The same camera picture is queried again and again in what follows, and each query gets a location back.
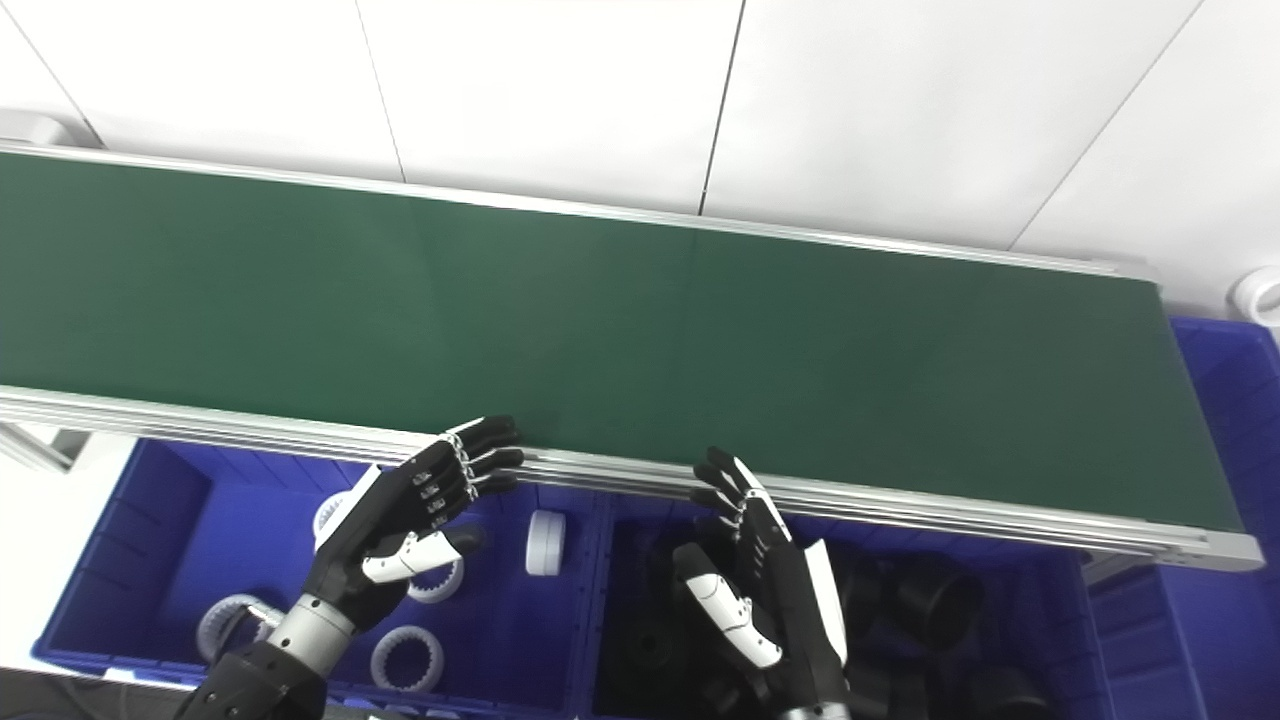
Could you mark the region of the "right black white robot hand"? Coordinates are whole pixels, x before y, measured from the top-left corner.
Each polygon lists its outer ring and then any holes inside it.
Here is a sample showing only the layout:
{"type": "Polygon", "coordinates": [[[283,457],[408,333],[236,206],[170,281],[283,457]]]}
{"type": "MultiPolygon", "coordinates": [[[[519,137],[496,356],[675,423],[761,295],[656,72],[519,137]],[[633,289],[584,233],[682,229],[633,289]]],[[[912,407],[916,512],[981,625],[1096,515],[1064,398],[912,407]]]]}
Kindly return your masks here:
{"type": "Polygon", "coordinates": [[[772,493],[741,457],[716,446],[694,466],[690,500],[719,512],[735,578],[698,543],[673,551],[677,585],[768,689],[776,719],[850,719],[844,610],[826,544],[801,547],[772,493]]]}

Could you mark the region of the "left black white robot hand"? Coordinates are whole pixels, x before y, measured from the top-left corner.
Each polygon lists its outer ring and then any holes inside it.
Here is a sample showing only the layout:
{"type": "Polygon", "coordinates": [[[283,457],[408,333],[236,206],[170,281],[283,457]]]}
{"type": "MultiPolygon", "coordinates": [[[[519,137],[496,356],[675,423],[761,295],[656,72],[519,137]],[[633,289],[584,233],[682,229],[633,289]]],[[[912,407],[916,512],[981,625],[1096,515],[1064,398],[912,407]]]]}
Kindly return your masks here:
{"type": "Polygon", "coordinates": [[[412,579],[486,543],[480,524],[456,520],[477,498],[513,489],[522,462],[515,419],[481,416],[361,480],[324,530],[301,605],[329,607],[357,632],[370,630],[408,596],[412,579]]]}

